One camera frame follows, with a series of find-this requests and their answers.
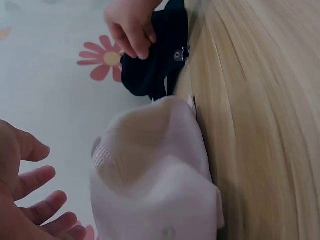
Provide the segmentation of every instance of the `white fabric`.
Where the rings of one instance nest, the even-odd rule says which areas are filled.
[[[116,118],[92,158],[100,240],[216,239],[224,225],[221,194],[185,101],[165,97]]]

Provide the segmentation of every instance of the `small button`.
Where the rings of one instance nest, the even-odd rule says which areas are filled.
[[[185,62],[188,60],[190,56],[190,46],[188,47],[182,47],[181,49],[178,49],[174,53],[174,60],[177,62]]]

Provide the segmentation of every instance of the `pink flower print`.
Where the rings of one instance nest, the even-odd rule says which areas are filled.
[[[123,52],[117,44],[111,45],[108,36],[101,36],[100,42],[102,46],[86,42],[83,46],[90,51],[80,52],[80,57],[88,60],[78,61],[77,64],[80,66],[99,65],[90,74],[90,77],[98,82],[103,81],[112,68],[113,80],[120,83],[122,71],[120,59]]]
[[[81,222],[78,221],[76,223],[76,226],[82,226]],[[99,237],[95,239],[95,230],[91,225],[87,226],[85,229],[86,229],[86,236],[84,240],[100,240]]]
[[[8,37],[10,31],[10,27],[7,27],[6,29],[0,29],[0,40],[5,40]]]

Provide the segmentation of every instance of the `hand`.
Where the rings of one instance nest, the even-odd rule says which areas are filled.
[[[21,160],[38,162],[50,153],[35,137],[0,120],[0,239],[3,240],[83,240],[86,230],[76,226],[77,217],[67,212],[49,220],[67,201],[62,191],[29,208],[18,208],[15,201],[45,185],[56,175],[51,166],[19,174]]]
[[[151,16],[162,0],[113,0],[104,11],[104,20],[115,42],[131,58],[145,60],[157,36]]]

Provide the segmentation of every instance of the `light wood grain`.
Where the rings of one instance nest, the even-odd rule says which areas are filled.
[[[320,240],[320,1],[202,0],[196,11],[176,94],[195,95],[221,239]]]

